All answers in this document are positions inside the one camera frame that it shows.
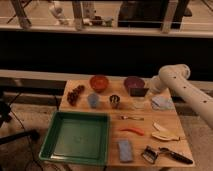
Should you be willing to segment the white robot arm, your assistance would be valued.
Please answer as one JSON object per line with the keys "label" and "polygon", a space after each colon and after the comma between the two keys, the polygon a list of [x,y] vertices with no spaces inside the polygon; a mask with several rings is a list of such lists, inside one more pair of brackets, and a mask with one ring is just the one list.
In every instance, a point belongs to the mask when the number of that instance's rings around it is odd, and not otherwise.
{"label": "white robot arm", "polygon": [[186,64],[166,65],[148,83],[148,91],[160,94],[167,88],[177,93],[213,129],[213,97],[188,81],[191,71]]}

